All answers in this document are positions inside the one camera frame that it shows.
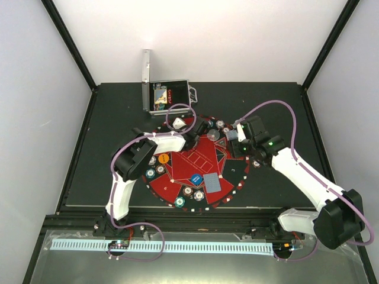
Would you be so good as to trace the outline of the clear round dealer puck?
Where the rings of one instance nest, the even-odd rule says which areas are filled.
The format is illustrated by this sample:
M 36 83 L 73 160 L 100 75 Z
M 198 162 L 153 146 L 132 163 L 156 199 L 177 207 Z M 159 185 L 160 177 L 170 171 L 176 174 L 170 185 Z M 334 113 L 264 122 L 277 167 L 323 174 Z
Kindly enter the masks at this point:
M 207 133 L 207 138 L 210 141 L 217 141 L 220 138 L 220 132 L 218 129 L 210 129 Z

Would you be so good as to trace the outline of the blue card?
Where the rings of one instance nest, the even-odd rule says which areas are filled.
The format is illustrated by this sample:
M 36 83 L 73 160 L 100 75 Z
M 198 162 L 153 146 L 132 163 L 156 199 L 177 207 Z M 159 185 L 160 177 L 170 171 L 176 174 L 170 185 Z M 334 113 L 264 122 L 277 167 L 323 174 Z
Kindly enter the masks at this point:
M 217 173 L 208 173 L 203 176 L 207 193 L 221 192 L 221 184 Z

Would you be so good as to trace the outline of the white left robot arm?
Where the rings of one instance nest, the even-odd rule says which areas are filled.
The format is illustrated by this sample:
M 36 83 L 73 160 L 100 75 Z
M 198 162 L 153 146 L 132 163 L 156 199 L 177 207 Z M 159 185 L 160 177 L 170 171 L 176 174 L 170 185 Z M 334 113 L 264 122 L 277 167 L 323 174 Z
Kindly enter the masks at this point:
M 205 119 L 195 117 L 191 125 L 182 118 L 174 119 L 172 129 L 167 133 L 144 133 L 138 128 L 132 130 L 136 137 L 113 155 L 110 165 L 113 181 L 105 209 L 110 216 L 106 229 L 112 235 L 120 236 L 126 232 L 124 217 L 129 213 L 133 187 L 147 171 L 151 158 L 156 154 L 191 150 L 209 128 Z

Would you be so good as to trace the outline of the blue white chips seat one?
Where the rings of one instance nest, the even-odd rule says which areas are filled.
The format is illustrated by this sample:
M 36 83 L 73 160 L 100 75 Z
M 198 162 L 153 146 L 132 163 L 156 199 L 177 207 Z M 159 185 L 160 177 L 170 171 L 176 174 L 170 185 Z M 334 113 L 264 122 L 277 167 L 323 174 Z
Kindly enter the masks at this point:
M 225 123 L 222 120 L 217 120 L 215 125 L 217 128 L 221 129 L 221 128 L 224 128 Z

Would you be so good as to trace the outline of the orange round button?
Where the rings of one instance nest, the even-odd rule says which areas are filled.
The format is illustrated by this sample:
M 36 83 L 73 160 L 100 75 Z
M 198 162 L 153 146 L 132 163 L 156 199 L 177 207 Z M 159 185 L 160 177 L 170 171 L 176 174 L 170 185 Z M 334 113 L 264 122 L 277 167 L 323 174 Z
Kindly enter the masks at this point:
M 158 156 L 158 161 L 161 164 L 167 164 L 167 162 L 170 160 L 170 157 L 166 153 L 162 153 Z

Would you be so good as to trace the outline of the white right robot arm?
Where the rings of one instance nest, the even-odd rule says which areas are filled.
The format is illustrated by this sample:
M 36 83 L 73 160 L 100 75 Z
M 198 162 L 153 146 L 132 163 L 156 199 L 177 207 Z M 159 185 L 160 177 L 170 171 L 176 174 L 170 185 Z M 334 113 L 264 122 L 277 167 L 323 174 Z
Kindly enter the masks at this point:
M 273 237 L 284 238 L 290 231 L 296 231 L 313 235 L 327 248 L 336 249 L 365 228 L 361 195 L 354 189 L 346 191 L 326 179 L 294 149 L 287 147 L 281 136 L 271 137 L 259 117 L 236 121 L 233 131 L 236 137 L 230 145 L 237 154 L 249 156 L 278 171 L 315 208 L 314 211 L 282 210 L 277 219 L 269 223 Z

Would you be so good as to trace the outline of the grey card deck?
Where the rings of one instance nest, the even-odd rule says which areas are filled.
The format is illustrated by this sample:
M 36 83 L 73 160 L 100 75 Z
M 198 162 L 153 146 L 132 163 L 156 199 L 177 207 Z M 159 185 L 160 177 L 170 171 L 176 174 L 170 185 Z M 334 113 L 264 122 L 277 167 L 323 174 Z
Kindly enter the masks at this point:
M 237 140 L 238 139 L 238 133 L 235 130 L 228 131 L 225 134 L 228 141 Z

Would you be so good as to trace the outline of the black triangular token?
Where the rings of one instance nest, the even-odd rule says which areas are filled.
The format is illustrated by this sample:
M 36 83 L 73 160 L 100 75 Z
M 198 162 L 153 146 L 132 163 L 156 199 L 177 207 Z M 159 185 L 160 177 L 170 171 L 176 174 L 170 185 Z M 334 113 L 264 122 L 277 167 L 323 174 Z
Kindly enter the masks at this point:
M 217 140 L 215 142 L 215 145 L 226 149 L 227 148 L 227 140 L 226 140 L 226 138 L 221 138 L 221 139 Z

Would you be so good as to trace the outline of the blue white chips seat seven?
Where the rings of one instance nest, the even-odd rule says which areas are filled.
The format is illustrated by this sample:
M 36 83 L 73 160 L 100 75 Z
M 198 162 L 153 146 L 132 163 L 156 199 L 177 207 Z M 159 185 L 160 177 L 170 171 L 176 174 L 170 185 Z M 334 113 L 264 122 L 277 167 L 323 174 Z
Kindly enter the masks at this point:
M 152 156 L 150 161 L 149 161 L 149 166 L 154 166 L 156 164 L 156 157 Z

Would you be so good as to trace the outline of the blue small blind button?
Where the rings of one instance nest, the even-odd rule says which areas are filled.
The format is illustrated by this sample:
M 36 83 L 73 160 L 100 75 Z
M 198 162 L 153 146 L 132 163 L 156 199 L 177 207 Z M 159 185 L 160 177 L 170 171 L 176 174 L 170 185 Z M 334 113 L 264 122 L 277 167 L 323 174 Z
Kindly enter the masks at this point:
M 203 181 L 203 177 L 200 174 L 196 173 L 191 176 L 190 181 L 193 185 L 199 186 Z

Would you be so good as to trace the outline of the blue white chip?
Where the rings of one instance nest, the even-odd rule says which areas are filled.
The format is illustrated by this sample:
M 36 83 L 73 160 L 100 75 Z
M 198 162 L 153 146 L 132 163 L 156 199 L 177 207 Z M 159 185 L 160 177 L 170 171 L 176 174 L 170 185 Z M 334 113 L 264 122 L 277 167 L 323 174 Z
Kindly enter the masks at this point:
M 196 201 L 202 201 L 205 197 L 205 194 L 203 191 L 196 191 L 194 192 L 194 195 L 193 195 L 193 198 L 196 200 Z

